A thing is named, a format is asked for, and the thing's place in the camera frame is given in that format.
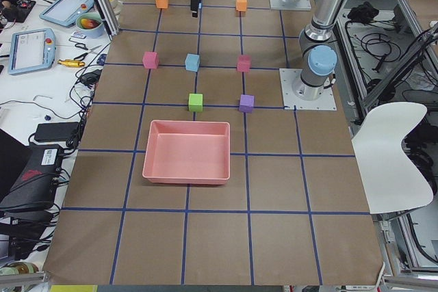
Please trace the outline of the near orange block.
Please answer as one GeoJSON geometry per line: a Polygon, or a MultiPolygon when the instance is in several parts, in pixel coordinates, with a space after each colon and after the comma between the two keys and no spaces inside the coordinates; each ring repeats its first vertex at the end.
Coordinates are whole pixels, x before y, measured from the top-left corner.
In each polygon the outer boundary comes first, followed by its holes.
{"type": "Polygon", "coordinates": [[[248,0],[235,0],[235,9],[238,12],[246,12],[248,7],[248,0]]]}

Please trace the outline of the near left magenta block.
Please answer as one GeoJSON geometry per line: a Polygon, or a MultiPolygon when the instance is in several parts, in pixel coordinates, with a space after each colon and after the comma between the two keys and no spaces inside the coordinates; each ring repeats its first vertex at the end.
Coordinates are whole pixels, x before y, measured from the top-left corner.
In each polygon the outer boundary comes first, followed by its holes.
{"type": "Polygon", "coordinates": [[[249,72],[251,67],[251,56],[240,55],[237,59],[236,69],[238,72],[249,72]]]}

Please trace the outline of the black electronics box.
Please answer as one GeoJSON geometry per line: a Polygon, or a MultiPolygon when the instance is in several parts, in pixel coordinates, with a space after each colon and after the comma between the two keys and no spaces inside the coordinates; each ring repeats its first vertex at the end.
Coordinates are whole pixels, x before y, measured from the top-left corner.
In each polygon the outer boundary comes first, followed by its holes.
{"type": "Polygon", "coordinates": [[[53,207],[64,149],[59,144],[32,144],[24,151],[26,157],[20,160],[18,172],[1,199],[2,211],[21,213],[53,207]]]}

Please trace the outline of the black scissors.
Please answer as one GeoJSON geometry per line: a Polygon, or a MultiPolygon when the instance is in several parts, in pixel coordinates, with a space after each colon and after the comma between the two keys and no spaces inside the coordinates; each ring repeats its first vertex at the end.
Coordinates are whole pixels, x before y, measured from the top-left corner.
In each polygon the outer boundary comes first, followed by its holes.
{"type": "Polygon", "coordinates": [[[80,62],[82,62],[82,61],[85,60],[85,58],[87,57],[88,54],[90,54],[90,53],[95,53],[95,51],[96,51],[99,47],[101,47],[101,45],[98,45],[98,46],[95,46],[95,47],[89,48],[89,47],[87,47],[86,44],[83,43],[83,42],[76,42],[76,43],[74,44],[74,47],[77,48],[77,49],[82,50],[82,53],[81,53],[80,55],[74,57],[73,60],[74,60],[74,61],[80,61],[80,62]]]}

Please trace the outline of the left purple block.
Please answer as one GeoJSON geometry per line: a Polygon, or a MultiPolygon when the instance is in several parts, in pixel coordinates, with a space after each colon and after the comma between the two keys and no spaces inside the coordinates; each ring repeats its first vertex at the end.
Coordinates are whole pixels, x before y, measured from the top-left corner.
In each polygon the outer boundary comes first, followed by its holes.
{"type": "Polygon", "coordinates": [[[250,94],[241,94],[239,111],[242,113],[252,113],[255,106],[255,96],[250,94]]]}

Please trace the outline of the pink tray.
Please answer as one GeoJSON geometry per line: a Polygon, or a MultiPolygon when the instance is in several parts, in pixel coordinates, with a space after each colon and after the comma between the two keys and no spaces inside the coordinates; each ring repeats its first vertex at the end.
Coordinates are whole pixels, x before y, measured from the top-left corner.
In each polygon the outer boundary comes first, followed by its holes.
{"type": "Polygon", "coordinates": [[[142,176],[152,183],[224,185],[231,175],[228,122],[153,120],[142,176]]]}

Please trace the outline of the black power adapter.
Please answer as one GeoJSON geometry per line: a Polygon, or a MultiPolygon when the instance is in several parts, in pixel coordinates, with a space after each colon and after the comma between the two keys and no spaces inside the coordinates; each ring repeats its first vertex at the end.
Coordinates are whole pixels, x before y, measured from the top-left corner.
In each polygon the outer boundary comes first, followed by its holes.
{"type": "Polygon", "coordinates": [[[74,136],[78,122],[41,123],[37,126],[34,140],[37,142],[65,142],[74,136]]]}

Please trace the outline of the far orange block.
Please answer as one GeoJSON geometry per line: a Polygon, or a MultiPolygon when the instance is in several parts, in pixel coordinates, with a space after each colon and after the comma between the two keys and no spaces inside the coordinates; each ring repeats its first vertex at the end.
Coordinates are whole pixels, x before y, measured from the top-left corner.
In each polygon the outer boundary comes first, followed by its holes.
{"type": "Polygon", "coordinates": [[[156,8],[158,9],[167,9],[169,5],[168,0],[155,0],[156,8]]]}

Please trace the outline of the orange block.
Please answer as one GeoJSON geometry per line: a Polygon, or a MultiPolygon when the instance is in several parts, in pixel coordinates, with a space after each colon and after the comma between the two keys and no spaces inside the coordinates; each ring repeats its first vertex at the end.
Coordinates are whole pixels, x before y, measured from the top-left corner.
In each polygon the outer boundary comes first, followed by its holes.
{"type": "Polygon", "coordinates": [[[167,9],[169,5],[168,0],[155,0],[156,8],[158,9],[167,9]]]}
{"type": "Polygon", "coordinates": [[[235,9],[238,12],[246,12],[248,7],[248,0],[235,0],[235,9]]]}

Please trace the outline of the magenta block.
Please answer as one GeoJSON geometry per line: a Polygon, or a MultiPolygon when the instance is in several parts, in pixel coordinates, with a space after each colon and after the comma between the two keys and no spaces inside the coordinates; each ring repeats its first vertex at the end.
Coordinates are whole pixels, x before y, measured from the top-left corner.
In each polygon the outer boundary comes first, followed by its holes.
{"type": "Polygon", "coordinates": [[[142,58],[143,66],[146,69],[156,69],[159,66],[159,55],[153,51],[146,51],[142,58]]]}
{"type": "Polygon", "coordinates": [[[240,55],[237,59],[236,69],[238,72],[249,72],[251,67],[251,56],[240,55]]]}

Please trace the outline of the far teach pendant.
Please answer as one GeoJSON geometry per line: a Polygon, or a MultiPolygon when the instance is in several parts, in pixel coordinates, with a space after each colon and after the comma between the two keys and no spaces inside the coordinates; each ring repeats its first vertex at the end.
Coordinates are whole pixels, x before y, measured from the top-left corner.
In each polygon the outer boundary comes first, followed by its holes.
{"type": "Polygon", "coordinates": [[[39,17],[56,25],[70,27],[80,15],[94,7],[94,0],[56,0],[43,10],[39,17]]]}

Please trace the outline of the white chair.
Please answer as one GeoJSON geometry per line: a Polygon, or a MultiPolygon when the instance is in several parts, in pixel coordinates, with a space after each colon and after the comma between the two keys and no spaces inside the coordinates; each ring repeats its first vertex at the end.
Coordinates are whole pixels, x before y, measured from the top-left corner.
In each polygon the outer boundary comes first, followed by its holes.
{"type": "Polygon", "coordinates": [[[403,139],[422,121],[423,104],[395,102],[375,107],[352,139],[371,214],[425,207],[433,191],[402,148],[403,139]]]}

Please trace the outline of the light blue block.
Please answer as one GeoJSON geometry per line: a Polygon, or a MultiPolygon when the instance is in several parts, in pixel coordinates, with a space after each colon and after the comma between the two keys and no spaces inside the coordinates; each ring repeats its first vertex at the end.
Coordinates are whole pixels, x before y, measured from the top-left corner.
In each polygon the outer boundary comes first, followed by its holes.
{"type": "Polygon", "coordinates": [[[185,58],[185,69],[191,72],[198,72],[200,66],[200,56],[188,53],[185,58]]]}

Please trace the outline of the near teach pendant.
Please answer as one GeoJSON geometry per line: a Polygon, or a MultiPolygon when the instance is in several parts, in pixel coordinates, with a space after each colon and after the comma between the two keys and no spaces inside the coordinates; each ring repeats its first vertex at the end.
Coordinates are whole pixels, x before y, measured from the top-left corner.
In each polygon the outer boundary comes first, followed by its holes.
{"type": "Polygon", "coordinates": [[[12,35],[8,73],[21,75],[46,70],[55,60],[55,34],[50,28],[12,35]]]}

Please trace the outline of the green bowl with fruit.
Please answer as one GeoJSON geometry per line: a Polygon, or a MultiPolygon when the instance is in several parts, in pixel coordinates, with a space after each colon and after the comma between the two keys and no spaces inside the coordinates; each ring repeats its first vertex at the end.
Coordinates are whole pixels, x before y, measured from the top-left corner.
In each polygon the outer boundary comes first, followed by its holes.
{"type": "Polygon", "coordinates": [[[87,38],[98,38],[105,31],[103,21],[98,12],[87,12],[80,15],[75,24],[76,30],[87,38]]]}

